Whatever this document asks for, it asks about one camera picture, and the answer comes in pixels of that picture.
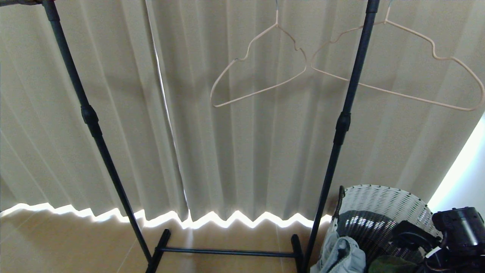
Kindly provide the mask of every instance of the wicker basket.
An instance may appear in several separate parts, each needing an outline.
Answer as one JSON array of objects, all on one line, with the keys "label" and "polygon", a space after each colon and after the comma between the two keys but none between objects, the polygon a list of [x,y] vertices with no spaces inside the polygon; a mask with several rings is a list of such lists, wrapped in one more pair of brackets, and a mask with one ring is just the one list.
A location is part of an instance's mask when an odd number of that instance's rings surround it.
[{"label": "wicker basket", "polygon": [[397,188],[359,185],[340,187],[339,201],[329,231],[357,241],[370,264],[380,255],[393,255],[410,262],[422,261],[420,251],[397,248],[390,243],[391,231],[401,221],[422,228],[433,236],[441,236],[431,221],[432,212],[415,195]]}]

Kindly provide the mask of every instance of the laundry basket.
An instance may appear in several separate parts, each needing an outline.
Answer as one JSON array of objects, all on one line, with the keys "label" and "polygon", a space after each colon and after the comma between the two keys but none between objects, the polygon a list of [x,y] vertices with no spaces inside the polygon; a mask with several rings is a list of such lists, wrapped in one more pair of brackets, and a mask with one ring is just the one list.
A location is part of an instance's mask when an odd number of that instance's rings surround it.
[{"label": "laundry basket", "polygon": [[329,232],[357,241],[369,265],[381,255],[401,257],[410,262],[422,261],[419,250],[411,251],[391,244],[392,230],[401,221],[420,227],[433,236],[441,236],[431,221],[432,213],[417,196],[397,188],[376,185],[340,187],[339,201]]}]

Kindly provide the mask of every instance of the curtain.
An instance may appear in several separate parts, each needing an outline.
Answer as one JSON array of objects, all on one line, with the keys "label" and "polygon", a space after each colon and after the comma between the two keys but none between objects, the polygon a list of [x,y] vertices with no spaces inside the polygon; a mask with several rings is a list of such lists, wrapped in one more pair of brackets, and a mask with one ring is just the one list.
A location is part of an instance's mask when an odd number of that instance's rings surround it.
[{"label": "curtain", "polygon": [[[347,84],[311,69],[276,90],[213,108],[210,89],[251,39],[275,22],[274,1],[56,2],[74,61],[134,210],[250,219],[312,219]],[[382,1],[376,21],[384,19]],[[310,61],[363,22],[363,1],[279,1],[279,22]],[[481,79],[485,2],[394,1],[389,19],[431,37]],[[1,178],[17,202],[121,207],[79,114],[40,6],[0,9]],[[360,32],[316,58],[350,77]],[[479,89],[426,41],[392,26],[372,33],[361,82],[459,106]],[[275,29],[221,80],[214,103],[282,82],[305,63]],[[429,200],[483,108],[460,112],[359,87],[325,213],[338,186],[397,187]]]}]

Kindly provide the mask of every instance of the green cloth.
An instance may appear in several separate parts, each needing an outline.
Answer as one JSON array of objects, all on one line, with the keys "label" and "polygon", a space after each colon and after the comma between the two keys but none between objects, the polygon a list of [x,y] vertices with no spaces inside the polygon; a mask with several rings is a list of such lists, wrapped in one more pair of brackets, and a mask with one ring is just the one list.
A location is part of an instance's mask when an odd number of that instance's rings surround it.
[{"label": "green cloth", "polygon": [[412,273],[418,265],[395,256],[377,257],[369,267],[369,273]]}]

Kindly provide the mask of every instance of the black device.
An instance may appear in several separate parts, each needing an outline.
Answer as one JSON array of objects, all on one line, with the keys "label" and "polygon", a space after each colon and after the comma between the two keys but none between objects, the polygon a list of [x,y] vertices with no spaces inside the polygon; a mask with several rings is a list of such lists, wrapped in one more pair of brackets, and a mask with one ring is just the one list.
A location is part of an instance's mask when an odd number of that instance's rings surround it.
[{"label": "black device", "polygon": [[426,253],[439,247],[424,258],[421,266],[425,272],[485,272],[485,225],[474,207],[440,211],[431,220],[443,239],[402,221],[392,231],[393,243],[411,250],[422,247]]}]

